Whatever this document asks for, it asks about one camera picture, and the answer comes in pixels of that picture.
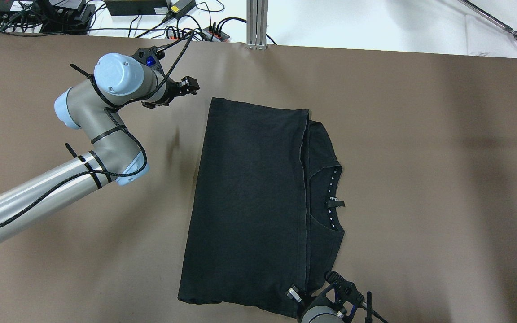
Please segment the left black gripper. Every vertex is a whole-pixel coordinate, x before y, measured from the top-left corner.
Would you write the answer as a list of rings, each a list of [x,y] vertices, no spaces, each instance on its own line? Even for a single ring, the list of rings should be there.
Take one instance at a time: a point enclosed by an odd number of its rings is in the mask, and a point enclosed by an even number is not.
[[[163,89],[156,92],[154,98],[142,101],[141,104],[148,109],[169,106],[175,98],[188,94],[196,95],[198,90],[200,90],[199,82],[191,76],[185,76],[180,82],[168,79],[165,81]]]

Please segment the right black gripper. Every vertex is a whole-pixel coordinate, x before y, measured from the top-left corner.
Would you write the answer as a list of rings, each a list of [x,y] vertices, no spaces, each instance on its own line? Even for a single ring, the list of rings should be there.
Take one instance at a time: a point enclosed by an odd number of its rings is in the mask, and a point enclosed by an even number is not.
[[[351,323],[357,310],[367,310],[365,296],[353,282],[335,271],[326,272],[324,279],[328,286],[316,296],[295,284],[286,291],[289,299],[301,303],[302,323]]]

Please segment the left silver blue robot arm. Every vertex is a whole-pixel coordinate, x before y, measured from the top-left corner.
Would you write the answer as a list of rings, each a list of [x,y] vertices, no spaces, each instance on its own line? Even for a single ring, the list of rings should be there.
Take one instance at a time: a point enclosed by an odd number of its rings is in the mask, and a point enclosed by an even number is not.
[[[27,227],[110,183],[127,185],[149,171],[146,151],[128,130],[118,111],[141,102],[152,109],[175,98],[196,94],[198,81],[174,81],[160,64],[162,54],[140,49],[134,55],[103,55],[84,82],[55,101],[65,126],[82,130],[92,149],[8,192],[0,194],[0,244]]]

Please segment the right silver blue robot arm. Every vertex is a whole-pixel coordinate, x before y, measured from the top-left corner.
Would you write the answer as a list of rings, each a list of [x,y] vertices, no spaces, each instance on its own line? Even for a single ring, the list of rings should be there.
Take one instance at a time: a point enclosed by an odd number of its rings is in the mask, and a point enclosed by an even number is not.
[[[289,299],[296,302],[298,323],[351,323],[359,309],[368,311],[365,296],[353,282],[336,271],[327,271],[324,279],[329,284],[317,296],[304,292],[294,284],[286,291]]]

